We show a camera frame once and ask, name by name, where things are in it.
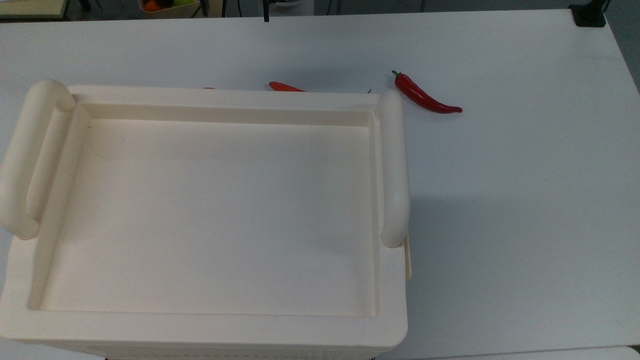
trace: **plastic tray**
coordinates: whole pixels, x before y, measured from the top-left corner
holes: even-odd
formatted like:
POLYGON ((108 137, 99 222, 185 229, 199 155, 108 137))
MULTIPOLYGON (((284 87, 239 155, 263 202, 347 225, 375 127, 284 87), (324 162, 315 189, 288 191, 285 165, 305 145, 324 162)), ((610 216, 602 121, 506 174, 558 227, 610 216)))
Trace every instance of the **plastic tray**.
POLYGON ((408 201, 394 91, 43 81, 0 168, 2 333, 110 358, 370 358, 406 332, 408 201))

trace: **table surface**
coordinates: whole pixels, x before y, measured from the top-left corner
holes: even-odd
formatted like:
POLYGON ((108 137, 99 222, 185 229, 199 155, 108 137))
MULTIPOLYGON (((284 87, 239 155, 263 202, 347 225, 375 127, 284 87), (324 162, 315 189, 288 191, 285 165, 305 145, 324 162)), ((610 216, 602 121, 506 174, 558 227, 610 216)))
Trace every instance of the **table surface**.
POLYGON ((0 19, 60 19, 68 0, 10 0, 0 2, 0 19))
POLYGON ((410 330, 381 359, 640 343, 640 96, 608 26, 568 10, 0 24, 0 48, 0 154, 42 78, 382 92, 403 71, 464 112, 405 102, 410 330))

